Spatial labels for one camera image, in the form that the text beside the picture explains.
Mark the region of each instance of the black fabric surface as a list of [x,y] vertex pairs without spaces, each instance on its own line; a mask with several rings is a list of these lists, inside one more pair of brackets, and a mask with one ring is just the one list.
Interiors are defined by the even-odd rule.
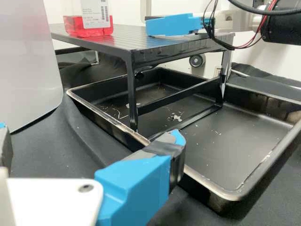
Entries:
[[250,77],[244,77],[232,72],[228,81],[230,84],[301,101],[300,89],[294,88],[301,87],[301,82],[299,81],[271,75],[249,65],[233,63],[232,69],[245,73]]
[[[124,69],[119,59],[109,57],[98,66],[64,68],[61,76],[67,88],[121,75]],[[97,169],[131,153],[81,115],[66,94],[56,110],[14,133],[12,144],[13,177],[93,178]],[[301,225],[300,145],[291,154],[286,152],[250,197],[225,216],[176,187],[148,225]]]

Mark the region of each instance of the translucent plastic container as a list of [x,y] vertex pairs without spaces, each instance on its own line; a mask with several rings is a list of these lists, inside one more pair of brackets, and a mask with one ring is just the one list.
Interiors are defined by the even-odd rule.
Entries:
[[109,0],[61,0],[65,30],[69,35],[92,37],[113,33]]

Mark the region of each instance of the black wire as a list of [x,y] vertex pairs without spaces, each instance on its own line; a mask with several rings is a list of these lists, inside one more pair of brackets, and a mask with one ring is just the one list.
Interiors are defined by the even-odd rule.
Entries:
[[298,14],[301,13],[301,8],[296,8],[296,9],[288,9],[288,10],[277,10],[277,11],[267,11],[267,10],[260,10],[256,9],[253,7],[246,6],[245,4],[240,3],[239,1],[236,0],[228,0],[231,2],[233,5],[236,7],[250,12],[250,13],[255,13],[259,15],[267,15],[267,16],[285,16],[285,15],[292,15],[292,14]]
[[212,13],[211,13],[211,15],[209,17],[209,23],[208,23],[208,25],[206,25],[206,23],[205,23],[205,13],[206,13],[209,5],[212,3],[212,1],[213,0],[210,0],[210,2],[206,6],[206,8],[204,10],[204,14],[203,14],[203,26],[204,26],[204,28],[205,28],[205,30],[206,30],[206,32],[207,32],[207,34],[208,34],[208,36],[209,36],[210,39],[212,39],[217,44],[219,44],[219,45],[221,45],[221,46],[223,46],[223,47],[225,47],[226,49],[229,49],[229,50],[249,48],[249,47],[257,44],[262,39],[262,37],[260,37],[256,42],[254,42],[254,43],[251,42],[252,44],[249,44],[249,45],[244,46],[244,47],[235,47],[235,46],[232,46],[232,45],[230,45],[230,44],[228,44],[228,43],[226,43],[224,41],[221,41],[221,40],[217,39],[215,37],[215,34],[214,34],[214,32],[215,32],[215,28],[214,28],[215,19],[214,19],[214,15],[215,15],[216,7],[217,7],[217,4],[218,4],[218,0],[215,0],[215,2],[214,2],[214,7],[213,7]]

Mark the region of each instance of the blue clamp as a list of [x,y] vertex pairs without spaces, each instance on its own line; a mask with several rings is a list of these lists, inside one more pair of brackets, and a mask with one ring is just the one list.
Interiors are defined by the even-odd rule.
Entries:
[[[172,145],[186,145],[177,129],[169,134],[175,137]],[[124,160],[96,171],[104,191],[96,225],[146,225],[168,200],[171,158]]]
[[185,35],[203,28],[203,19],[192,13],[165,16],[145,21],[147,35]]

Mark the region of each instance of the white label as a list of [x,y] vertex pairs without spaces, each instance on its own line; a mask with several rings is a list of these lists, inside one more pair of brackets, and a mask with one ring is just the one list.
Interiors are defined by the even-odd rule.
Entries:
[[109,0],[81,0],[84,28],[110,27]]

